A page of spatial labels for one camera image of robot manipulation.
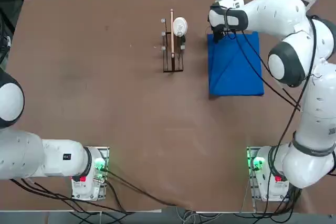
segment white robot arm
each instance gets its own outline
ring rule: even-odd
[[[106,160],[94,147],[72,140],[45,140],[12,130],[25,104],[20,84],[0,68],[0,179],[71,176],[72,196],[81,200],[102,199],[104,179],[96,169]]]
[[[268,55],[272,76],[290,87],[307,77],[313,55],[314,32],[301,0],[216,0],[208,15],[215,42],[225,30],[251,30],[278,37]],[[262,147],[256,172],[261,197],[281,200],[289,182],[298,188],[316,183],[334,167],[336,142],[336,65],[327,59],[336,51],[336,26],[313,20],[316,55],[312,77],[303,94],[301,121],[290,144],[281,145],[274,164],[274,148]],[[267,184],[271,173],[269,196]]]

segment blue cloth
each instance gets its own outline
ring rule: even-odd
[[[259,53],[258,33],[246,34]],[[208,77],[211,95],[263,95],[262,80],[256,75],[242,54],[237,41],[225,36],[215,44],[208,34]],[[261,76],[261,62],[242,34],[237,34],[245,55]]]

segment electrical cable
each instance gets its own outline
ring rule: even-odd
[[[299,98],[298,98],[298,101],[297,101],[297,104],[296,104],[296,105],[298,105],[298,104],[300,103],[300,101],[301,101],[301,99],[302,99],[302,97],[303,97],[303,94],[304,94],[304,92],[305,92],[305,90],[306,90],[306,87],[307,87],[307,85],[308,85],[309,78],[310,78],[310,76],[311,76],[312,68],[313,68],[313,65],[314,65],[315,54],[316,54],[316,46],[317,46],[317,38],[316,38],[316,36],[317,36],[317,34],[316,34],[315,24],[314,24],[314,22],[313,22],[313,20],[312,20],[313,17],[307,17],[307,18],[308,18],[308,20],[309,20],[309,22],[310,22],[310,24],[311,24],[312,30],[313,30],[313,51],[312,51],[312,58],[311,58],[310,67],[309,67],[309,71],[308,71],[308,74],[307,74],[307,78],[306,78],[306,81],[305,81],[305,83],[304,83],[304,85],[303,85],[302,91],[301,91],[301,93],[300,93],[300,96],[299,96]],[[280,138],[280,140],[279,140],[279,142],[278,142],[278,144],[277,144],[277,146],[276,146],[275,153],[274,153],[274,156],[273,156],[273,158],[272,158],[272,162],[273,162],[273,163],[274,163],[274,160],[275,160],[276,155],[277,155],[277,153],[278,153],[280,144],[281,144],[282,140],[284,139],[284,137],[285,137],[285,135],[286,135],[286,133],[287,133],[287,131],[288,131],[288,129],[289,129],[289,126],[290,126],[290,124],[291,124],[291,122],[292,122],[292,120],[293,120],[293,118],[294,118],[294,116],[295,116],[295,113],[296,113],[296,108],[293,109],[293,112],[292,112],[292,114],[291,114],[291,116],[290,116],[290,118],[289,118],[289,121],[288,121],[288,123],[287,123],[287,125],[286,125],[286,128],[285,128],[285,130],[283,131],[283,133],[282,133],[282,135],[281,135],[281,138]],[[269,186],[270,186],[271,175],[272,175],[272,173],[270,173],[270,174],[269,174],[269,177],[268,177],[267,195],[269,195]],[[268,197],[267,197],[267,200],[266,200],[265,210],[264,210],[264,213],[263,213],[262,215],[266,215],[267,207],[268,207]]]
[[[125,217],[127,217],[127,216],[129,216],[129,215],[132,215],[132,214],[134,214],[135,212],[132,212],[132,213],[130,213],[130,214],[128,214],[128,215],[125,215],[125,216],[123,216],[123,217],[121,217],[121,218],[119,218],[119,219],[117,219],[117,220],[115,220],[115,221],[113,221],[113,222],[109,222],[109,223],[106,223],[106,224],[114,224],[114,223],[116,223],[116,222],[120,222],[123,218],[125,218]]]
[[[112,176],[118,178],[119,180],[121,180],[122,182],[124,182],[125,184],[127,184],[127,185],[128,185],[129,187],[131,187],[133,190],[135,190],[135,191],[137,191],[137,192],[139,192],[139,193],[142,193],[142,194],[146,195],[147,197],[149,197],[149,198],[155,200],[155,201],[158,202],[158,203],[164,204],[164,205],[166,205],[166,206],[173,206],[173,207],[176,207],[175,204],[172,204],[172,203],[169,203],[169,202],[160,200],[160,199],[158,199],[158,198],[156,198],[156,197],[150,195],[149,193],[145,192],[144,190],[139,189],[139,188],[136,187],[135,185],[129,183],[129,182],[126,181],[125,179],[121,178],[121,177],[118,176],[117,174],[115,174],[115,173],[113,173],[113,172],[111,172],[111,171],[109,171],[109,170],[107,170],[107,169],[105,169],[105,168],[102,168],[102,169],[100,169],[100,170],[101,170],[102,172],[107,172],[107,173],[111,174]]]
[[[117,205],[118,207],[120,208],[120,210],[123,212],[123,213],[127,213],[127,211],[121,206],[121,203],[119,201],[119,198],[118,198],[118,195],[117,195],[117,192],[115,191],[114,187],[112,186],[112,184],[109,182],[109,181],[105,181],[106,184],[111,188],[113,194],[114,194],[114,198],[115,198],[115,201],[117,202]]]
[[[241,33],[243,34],[243,37],[245,38],[246,42],[249,44],[250,48],[254,51],[254,53],[258,56],[258,58],[260,59],[262,65],[265,67],[265,69],[267,70],[267,72],[272,76],[271,71],[269,70],[269,68],[266,66],[264,60],[261,58],[260,54],[257,52],[257,50],[252,46],[252,44],[250,43],[250,41],[247,39],[244,31],[241,31]],[[284,88],[282,88],[282,90],[285,92],[285,94],[294,102],[296,103],[296,100],[288,93],[288,91]]]
[[[220,6],[220,5],[212,5],[211,6],[212,8],[224,8],[224,9],[227,9],[226,7],[224,7],[224,6]],[[286,102],[288,102],[290,105],[292,105],[296,110],[299,110],[299,107],[298,107],[298,105],[296,104],[294,104],[294,103],[292,103],[291,101],[289,101],[287,98],[285,98],[282,94],[280,94],[278,91],[276,91],[270,84],[268,84],[268,82],[267,81],[265,81],[262,77],[261,77],[261,75],[257,72],[257,70],[253,67],[253,65],[251,64],[251,62],[248,60],[248,58],[247,57],[245,57],[246,59],[247,59],[247,62],[249,63],[249,65],[251,66],[251,68],[252,68],[252,70],[254,71],[254,73],[263,81],[263,83],[267,86],[267,87],[269,87],[275,94],[277,94],[278,96],[280,96],[282,99],[284,99]]]
[[[67,204],[69,207],[71,207],[74,211],[76,212],[81,212],[81,213],[86,213],[86,214],[91,214],[89,212],[86,212],[77,202],[73,202],[81,211],[77,210],[76,208],[74,208],[71,204],[69,204],[68,202],[66,202],[65,199],[61,199],[60,197],[63,197],[63,198],[67,198],[66,196],[62,195],[62,194],[55,194],[55,193],[52,193],[51,191],[47,190],[46,188],[44,188],[42,185],[40,185],[39,183],[36,183],[36,182],[33,182],[35,185],[37,185],[38,187],[40,187],[41,189],[38,189],[32,185],[30,185],[29,183],[27,183],[27,181],[25,181],[23,178],[21,179],[21,181],[27,186],[29,187],[30,189],[32,190],[35,190],[35,191],[39,191],[41,193],[49,193],[49,194],[52,194],[56,197],[58,197],[61,201],[63,201],[65,204]]]
[[[91,222],[87,221],[87,218],[89,218],[89,217],[92,216],[92,215],[96,215],[96,214],[98,214],[98,213],[89,213],[89,212],[85,211],[85,210],[84,210],[84,209],[83,209],[77,202],[74,201],[74,199],[72,199],[72,198],[68,198],[68,197],[66,197],[66,196],[64,196],[64,195],[62,195],[62,194],[53,193],[53,192],[51,192],[50,190],[48,190],[48,189],[46,189],[45,187],[43,187],[42,185],[40,185],[39,183],[35,183],[35,182],[33,182],[34,184],[36,184],[37,186],[39,186],[40,188],[42,188],[42,190],[40,190],[40,189],[38,189],[38,188],[36,188],[36,187],[34,187],[34,186],[28,184],[24,179],[21,179],[21,180],[22,180],[22,182],[23,182],[27,187],[29,187],[29,188],[31,188],[31,189],[33,189],[33,190],[36,190],[36,191],[39,191],[39,192],[42,192],[42,193],[49,193],[49,194],[54,195],[54,196],[57,197],[59,200],[61,200],[61,201],[63,201],[64,203],[66,203],[66,204],[67,204],[69,207],[71,207],[74,211],[79,212],[79,213],[86,213],[86,214],[88,214],[89,216],[87,216],[86,218],[82,219],[82,218],[80,218],[79,216],[77,216],[77,215],[71,213],[72,215],[74,215],[74,216],[78,217],[79,219],[81,219],[82,222],[87,222],[87,223],[90,223],[90,224],[91,224]],[[66,200],[69,200],[69,201],[73,202],[74,204],[76,204],[76,205],[78,206],[78,208],[80,208],[82,211],[79,211],[79,210],[75,209],[71,204],[67,203]],[[106,212],[102,212],[102,213],[103,213],[104,215],[107,215],[107,216],[113,218],[116,222],[120,222],[119,219],[117,219],[116,217],[114,217],[114,216],[112,216],[112,215],[110,215],[110,214],[108,214],[108,213],[106,213]]]
[[[117,217],[115,217],[115,216],[113,216],[113,215],[111,215],[111,214],[109,214],[109,213],[107,213],[107,212],[102,212],[102,214],[103,215],[106,215],[106,216],[108,216],[108,217],[110,217],[110,218],[112,218],[113,220],[115,220],[116,222],[118,222],[119,224],[122,224],[122,222],[120,221],[120,219],[118,219]]]
[[[78,215],[75,215],[73,212],[69,212],[69,214],[71,214],[71,215],[73,215],[73,216],[76,216],[78,219],[81,219],[82,222],[86,222],[86,223],[88,223],[88,224],[94,224],[93,222],[87,220],[88,217],[90,217],[90,215],[89,215],[87,218],[82,218],[82,217],[80,217],[80,216],[78,216]]]
[[[78,224],[82,224],[83,222],[86,222],[86,220],[89,219],[92,215],[98,215],[98,214],[99,214],[99,212],[95,212],[95,213],[93,213],[93,214],[90,214],[89,216],[86,216],[86,217],[84,218],[84,220],[81,220],[81,222],[78,223]]]
[[[34,190],[31,190],[27,187],[25,187],[24,185],[20,184],[18,181],[14,180],[14,179],[10,179],[10,181],[12,181],[14,184],[16,184],[17,186],[21,187],[23,190],[29,192],[29,193],[32,193],[32,194],[36,194],[36,195],[40,195],[40,196],[43,196],[43,197],[46,197],[46,198],[50,198],[50,199],[58,199],[60,200],[59,197],[56,197],[56,196],[50,196],[48,194],[43,194],[43,193],[40,193],[38,191],[34,191]],[[114,209],[114,208],[111,208],[111,207],[107,207],[107,206],[104,206],[104,205],[100,205],[100,204],[96,204],[96,203],[93,203],[93,202],[90,202],[90,201],[85,201],[85,200],[81,200],[81,199],[73,199],[73,198],[68,198],[66,196],[64,196],[65,200],[70,200],[72,202],[76,201],[76,202],[82,202],[82,203],[86,203],[86,204],[89,204],[89,205],[92,205],[92,206],[96,206],[96,207],[101,207],[101,208],[104,208],[104,209],[108,209],[108,210],[112,210],[112,211],[116,211],[116,212],[120,212],[123,214],[123,212],[117,210],[117,209]]]
[[[77,210],[76,208],[74,208],[71,204],[67,203],[65,200],[61,199],[59,196],[63,196],[63,195],[57,195],[57,194],[54,194],[53,192],[49,191],[48,189],[44,188],[42,185],[38,184],[38,183],[35,183],[37,186],[39,186],[40,188],[42,188],[42,190],[34,187],[34,186],[31,186],[30,184],[28,184],[23,178],[21,179],[21,181],[29,188],[33,189],[33,190],[36,190],[36,191],[40,191],[40,192],[45,192],[45,193],[50,193],[56,197],[58,197],[62,202],[64,202],[65,204],[67,204],[70,208],[72,208],[74,211],[76,212],[79,212],[79,213],[86,213],[88,214],[89,216],[87,216],[86,218],[81,218],[79,217],[78,215],[75,215],[74,213],[72,212],[69,212],[70,214],[76,216],[77,218],[81,219],[81,222],[80,223],[83,223],[83,222],[86,222],[86,223],[89,223],[89,224],[92,224],[92,222],[88,221],[87,219],[92,216],[92,215],[96,215],[97,213],[89,213],[89,212],[86,212],[77,202],[73,202],[74,204],[76,204],[78,206],[78,208],[80,208],[82,211],[79,211]]]
[[[204,220],[204,221],[201,221],[201,222],[198,223],[198,224],[206,224],[206,223],[209,223],[209,222],[211,222],[211,221],[213,221],[213,220],[219,218],[220,216],[222,216],[222,214],[218,214],[216,217],[214,217],[214,218],[212,218],[212,219],[210,219],[210,220]]]

